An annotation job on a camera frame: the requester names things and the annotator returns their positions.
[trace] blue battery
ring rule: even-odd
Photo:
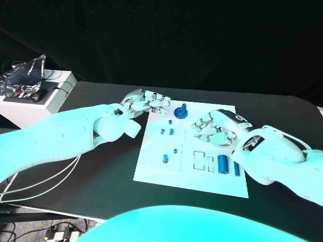
[[[239,164],[236,162],[234,162],[234,172],[235,176],[239,176]]]
[[[228,174],[228,160],[225,155],[218,156],[218,173]]]
[[[167,162],[169,162],[167,155],[163,155],[163,163],[167,163]]]

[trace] black table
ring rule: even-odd
[[[61,111],[117,103],[137,88],[79,82]],[[323,117],[314,105],[293,96],[143,88],[173,100],[234,105],[236,113],[257,127],[271,125],[300,138],[313,149],[323,150]],[[323,207],[301,199],[280,183],[264,186],[247,175],[249,198],[245,199],[133,181],[147,113],[136,121],[143,126],[136,139],[124,135],[115,142],[102,144],[84,154],[61,186],[37,198],[14,204],[101,219],[149,206],[195,206],[255,220],[309,241],[323,241]],[[68,163],[42,164],[20,172],[10,190],[46,179]],[[63,176],[33,189],[4,196],[4,199],[39,194]]]

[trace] floor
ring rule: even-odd
[[[12,122],[9,122],[9,120],[0,116],[0,134],[10,132],[16,128],[17,127],[14,127]],[[16,212],[17,213],[33,213],[33,212],[39,212],[39,211],[26,209],[26,208],[19,208],[16,210]],[[49,221],[37,221],[37,222],[22,222],[22,223],[16,223],[16,229],[14,229],[13,224],[7,224],[4,230],[13,231],[13,229],[14,229],[16,235],[20,236],[24,233],[27,233],[29,231],[37,230],[37,229],[45,229],[52,224],[58,224],[61,222],[71,222],[81,230],[85,230],[85,220],[84,219],[74,219],[74,220],[65,219],[65,220],[53,220],[53,221],[49,220]],[[97,225],[98,225],[98,223],[95,221],[88,220],[88,230],[91,230]],[[56,227],[58,231],[63,231],[66,226],[68,226],[68,224],[58,225],[58,227]],[[37,232],[29,233],[27,235],[22,236],[17,239],[17,242],[20,242],[20,241],[30,241],[30,242],[43,241],[43,236],[45,236],[45,231],[37,231]],[[10,233],[0,232],[0,242],[7,242],[7,241],[12,242],[14,237],[12,237],[10,240],[9,240],[9,237],[10,237]]]

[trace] white box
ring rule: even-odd
[[[68,93],[72,91],[72,86],[76,84],[76,79],[69,71],[45,70],[45,79],[49,82],[56,82],[58,88],[62,88]],[[4,96],[0,96],[0,114],[23,129],[48,118],[58,110],[66,99],[66,92],[53,90],[45,104],[6,102]]]

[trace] blue object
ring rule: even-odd
[[[306,242],[287,232],[232,214],[186,206],[156,206],[123,213],[76,242],[283,241]]]
[[[167,155],[163,155],[163,163],[167,163],[167,162],[169,162]]]
[[[228,160],[225,155],[218,156],[218,173],[228,174]]]
[[[187,115],[189,115],[189,112],[186,110],[186,104],[183,103],[182,107],[177,107],[174,109],[174,117],[179,119],[183,119],[185,117],[187,117]]]
[[[239,176],[239,164],[236,162],[234,162],[234,172],[235,176]]]

